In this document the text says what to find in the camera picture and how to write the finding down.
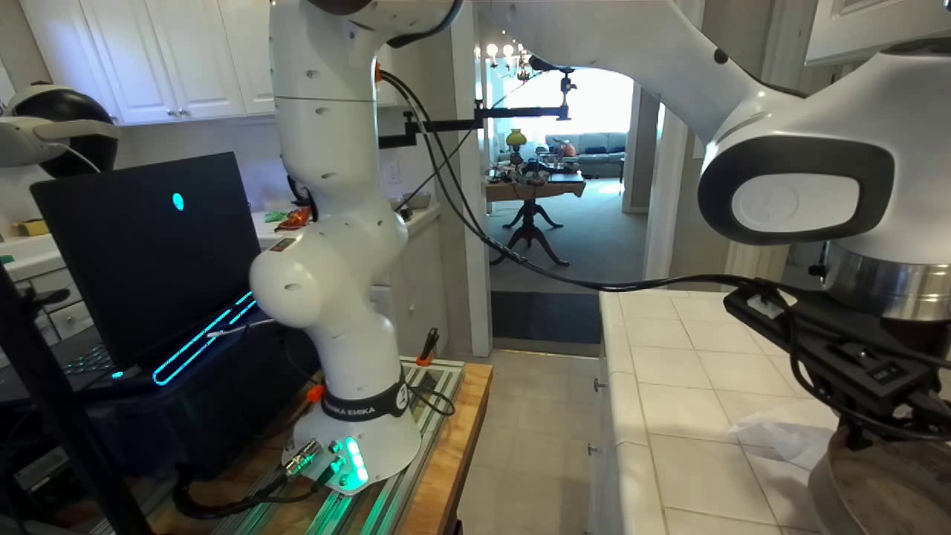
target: table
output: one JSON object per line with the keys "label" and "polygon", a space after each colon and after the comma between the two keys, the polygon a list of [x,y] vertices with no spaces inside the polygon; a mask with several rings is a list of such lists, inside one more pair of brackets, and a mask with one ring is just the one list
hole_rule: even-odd
{"label": "table", "polygon": [[[462,367],[462,383],[454,386],[454,417],[450,417],[438,435],[425,458],[419,462],[419,474],[414,483],[414,492],[395,521],[395,533],[428,533],[428,535],[443,535],[454,533],[454,508],[468,483],[468,469],[477,452],[477,441],[481,432],[481,420],[489,410],[489,386],[490,386],[490,367],[481,364],[463,364]],[[255,452],[245,455],[224,480],[194,486],[191,495],[200,504],[227,504],[246,496],[260,487],[263,480],[275,469],[279,450],[285,446],[288,429],[275,435],[267,443],[263,443]],[[306,533],[312,518],[318,514],[321,495],[304,504],[288,504],[272,508],[272,518],[260,523],[255,533],[279,533],[279,535],[294,535]],[[358,514],[371,518],[376,505],[358,505]],[[172,504],[157,508],[151,518],[156,533],[168,535],[205,535],[205,533],[238,533],[238,530],[224,530],[209,521],[191,521],[177,511]]]}
{"label": "table", "polygon": [[542,244],[542,249],[563,269],[567,269],[567,263],[563,263],[556,255],[556,249],[548,244],[544,232],[535,226],[535,214],[542,214],[553,230],[563,230],[563,223],[556,223],[542,205],[542,196],[563,196],[563,194],[575,194],[582,196],[585,194],[585,180],[581,180],[578,174],[553,174],[548,181],[489,181],[486,186],[486,196],[490,203],[498,199],[520,199],[520,211],[514,214],[514,220],[505,226],[518,226],[514,235],[508,239],[508,249],[518,241],[527,241],[527,248],[533,248],[533,241]]}

